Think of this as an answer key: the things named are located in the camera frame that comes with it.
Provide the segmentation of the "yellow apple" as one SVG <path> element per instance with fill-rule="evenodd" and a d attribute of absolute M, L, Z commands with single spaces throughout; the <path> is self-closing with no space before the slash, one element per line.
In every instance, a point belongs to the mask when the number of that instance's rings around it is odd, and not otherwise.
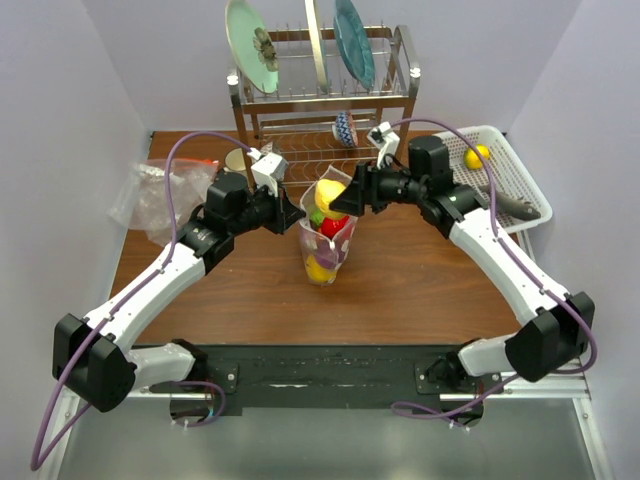
<path fill-rule="evenodd" d="M 314 202 L 325 218 L 341 220 L 344 213 L 333 211 L 330 204 L 340 196 L 346 186 L 337 181 L 327 178 L 320 179 L 315 185 Z"/>

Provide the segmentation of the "green bumpy fruit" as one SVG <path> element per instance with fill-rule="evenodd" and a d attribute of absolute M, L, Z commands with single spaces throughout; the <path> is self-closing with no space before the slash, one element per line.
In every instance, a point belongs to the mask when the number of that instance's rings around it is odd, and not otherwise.
<path fill-rule="evenodd" d="M 317 209 L 310 215 L 310 224 L 314 229 L 319 229 L 322 226 L 324 219 L 324 213 L 320 209 Z"/>

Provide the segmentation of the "red apple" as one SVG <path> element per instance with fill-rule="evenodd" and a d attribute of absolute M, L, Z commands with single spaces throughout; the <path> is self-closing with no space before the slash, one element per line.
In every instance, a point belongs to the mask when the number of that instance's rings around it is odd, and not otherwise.
<path fill-rule="evenodd" d="M 346 236 L 352 232 L 349 221 L 349 216 L 343 216 L 340 219 L 325 217 L 321 223 L 320 232 L 328 239 L 333 239 L 336 235 Z"/>

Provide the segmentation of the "polka dot zip bag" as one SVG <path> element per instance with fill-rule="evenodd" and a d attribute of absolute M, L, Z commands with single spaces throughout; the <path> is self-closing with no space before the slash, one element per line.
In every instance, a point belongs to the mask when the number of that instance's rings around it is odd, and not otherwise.
<path fill-rule="evenodd" d="M 355 227 L 357 224 L 357 218 L 355 216 L 349 216 L 350 221 L 349 225 L 352 227 L 352 232 L 346 236 L 336 235 L 333 239 L 328 239 L 320 232 L 319 229 L 314 229 L 310 224 L 310 215 L 317 210 L 318 208 L 314 202 L 314 193 L 315 193 L 315 185 L 316 183 L 323 178 L 337 180 L 347 186 L 351 177 L 346 173 L 334 168 L 333 166 L 329 166 L 326 171 L 320 176 L 320 178 L 314 182 L 310 187 L 302 195 L 299 201 L 299 207 L 305 212 L 305 217 L 299 221 L 299 241 L 300 248 L 302 253 L 302 259 L 305 267 L 306 257 L 309 255 L 313 255 L 313 253 L 318 249 L 329 249 L 334 250 L 338 255 L 338 264 L 336 265 L 333 271 L 338 272 L 346 258 L 349 254 L 350 243 L 355 232 Z M 317 286 L 328 286 L 330 284 L 315 284 L 310 282 L 313 285 Z"/>

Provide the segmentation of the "purple onion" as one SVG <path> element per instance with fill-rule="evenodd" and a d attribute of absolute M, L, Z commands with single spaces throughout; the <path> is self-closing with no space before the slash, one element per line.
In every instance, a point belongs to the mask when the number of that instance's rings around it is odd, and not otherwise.
<path fill-rule="evenodd" d="M 314 255 L 317 263 L 320 266 L 322 266 L 323 268 L 332 270 L 332 269 L 335 269 L 336 265 L 338 264 L 338 255 L 331 248 L 329 248 L 329 249 L 320 249 L 320 248 L 318 248 L 313 253 L 313 255 Z"/>

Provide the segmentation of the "yellow round fruit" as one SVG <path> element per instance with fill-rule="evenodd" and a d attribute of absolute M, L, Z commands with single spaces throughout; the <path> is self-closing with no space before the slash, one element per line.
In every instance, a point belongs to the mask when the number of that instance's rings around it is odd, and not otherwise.
<path fill-rule="evenodd" d="M 336 271 L 321 266 L 313 255 L 306 257 L 305 270 L 309 281 L 319 285 L 333 283 L 337 274 Z"/>

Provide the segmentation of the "yellow lemon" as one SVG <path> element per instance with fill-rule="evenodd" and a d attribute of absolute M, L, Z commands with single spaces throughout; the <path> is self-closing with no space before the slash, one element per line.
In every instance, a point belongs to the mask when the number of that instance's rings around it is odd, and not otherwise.
<path fill-rule="evenodd" d="M 484 161 L 489 159 L 490 151 L 482 144 L 477 144 L 474 148 L 468 148 L 463 156 L 464 164 L 469 170 L 481 170 Z"/>

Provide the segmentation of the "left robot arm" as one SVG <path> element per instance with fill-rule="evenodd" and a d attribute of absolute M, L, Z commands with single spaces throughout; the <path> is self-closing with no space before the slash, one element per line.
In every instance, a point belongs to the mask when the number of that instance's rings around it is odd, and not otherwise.
<path fill-rule="evenodd" d="M 184 341 L 135 352 L 135 341 L 178 295 L 233 251 L 237 236 L 259 228 L 284 234 L 304 215 L 272 178 L 251 192 L 242 175 L 218 175 L 175 242 L 142 274 L 83 317 L 67 314 L 58 321 L 54 378 L 101 412 L 143 386 L 174 382 L 185 392 L 200 390 L 207 380 L 203 353 Z"/>

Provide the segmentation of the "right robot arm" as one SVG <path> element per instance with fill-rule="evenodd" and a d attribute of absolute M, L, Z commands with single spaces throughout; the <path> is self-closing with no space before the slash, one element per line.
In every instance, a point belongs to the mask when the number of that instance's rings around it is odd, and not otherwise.
<path fill-rule="evenodd" d="M 520 330 L 460 348 L 445 369 L 448 386 L 466 393 L 481 376 L 504 370 L 536 382 L 593 352 L 593 300 L 584 292 L 570 293 L 545 275 L 496 224 L 482 196 L 455 181 L 443 140 L 414 138 L 408 144 L 408 160 L 403 170 L 358 165 L 330 208 L 361 216 L 390 203 L 417 206 L 422 218 L 474 260 L 505 298 Z"/>

